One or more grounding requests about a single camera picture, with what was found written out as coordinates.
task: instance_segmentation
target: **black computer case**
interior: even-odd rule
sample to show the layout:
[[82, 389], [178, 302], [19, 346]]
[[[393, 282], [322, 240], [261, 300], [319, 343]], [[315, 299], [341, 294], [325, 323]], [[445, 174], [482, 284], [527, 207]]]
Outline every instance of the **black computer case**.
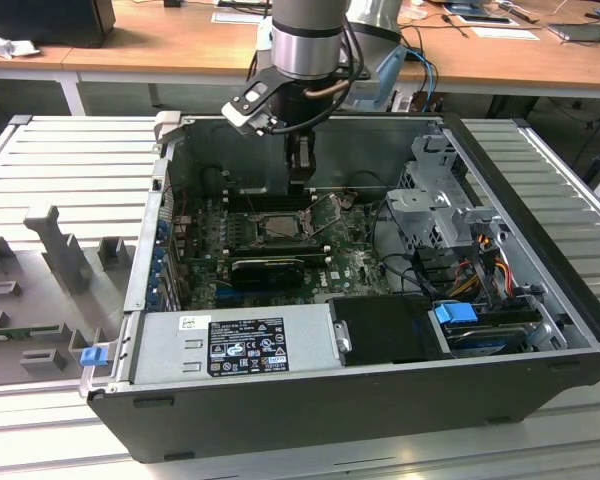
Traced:
[[111, 0], [0, 0], [0, 37], [9, 40], [97, 48], [115, 20]]

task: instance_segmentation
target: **aluminum profile table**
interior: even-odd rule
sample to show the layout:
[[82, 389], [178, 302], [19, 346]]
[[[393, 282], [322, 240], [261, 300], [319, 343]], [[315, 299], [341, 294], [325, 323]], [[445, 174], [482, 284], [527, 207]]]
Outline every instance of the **aluminum profile table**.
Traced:
[[[600, 199], [531, 128], [512, 120], [465, 123], [600, 300]], [[489, 204], [475, 177], [468, 180]]]
[[[115, 119], [93, 121], [118, 123]], [[134, 121], [148, 123], [149, 119]], [[600, 248], [600, 202], [531, 130], [505, 121], [467, 124], [600, 296], [600, 261], [591, 252], [594, 244]], [[15, 154], [8, 150], [3, 153]], [[92, 159], [99, 157], [92, 153]], [[122, 157], [129, 154], [120, 153]], [[483, 192], [477, 189], [477, 193], [486, 200]], [[25, 471], [27, 478], [44, 480], [95, 476], [187, 480], [300, 476], [305, 480], [600, 479], [600, 383], [566, 391], [515, 425], [158, 465], [131, 460], [75, 388], [75, 384], [65, 382], [34, 389], [0, 389], [1, 479], [20, 478]]]
[[55, 205], [60, 230], [82, 248], [102, 237], [135, 245], [154, 152], [153, 117], [15, 117], [0, 136], [0, 236], [14, 251], [39, 250], [23, 224]]

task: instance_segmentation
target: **smartphone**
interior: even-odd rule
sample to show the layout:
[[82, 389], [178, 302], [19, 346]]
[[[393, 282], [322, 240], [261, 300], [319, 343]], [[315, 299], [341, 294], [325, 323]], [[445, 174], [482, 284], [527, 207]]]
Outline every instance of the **smartphone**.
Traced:
[[467, 23], [497, 23], [510, 25], [513, 22], [507, 17], [492, 17], [490, 15], [458, 15]]

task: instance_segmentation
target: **motherboard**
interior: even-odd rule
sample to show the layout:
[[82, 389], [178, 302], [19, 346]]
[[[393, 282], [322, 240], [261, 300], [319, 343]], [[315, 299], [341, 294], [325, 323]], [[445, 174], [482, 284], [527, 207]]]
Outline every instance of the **motherboard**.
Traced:
[[391, 293], [357, 194], [227, 195], [176, 219], [191, 310], [324, 303]]

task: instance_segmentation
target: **power supply label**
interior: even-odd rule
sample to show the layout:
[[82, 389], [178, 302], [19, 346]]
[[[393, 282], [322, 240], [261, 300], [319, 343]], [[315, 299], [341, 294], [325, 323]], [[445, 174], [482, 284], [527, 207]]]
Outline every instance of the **power supply label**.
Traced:
[[289, 370], [282, 318], [210, 322], [208, 345], [212, 377]]

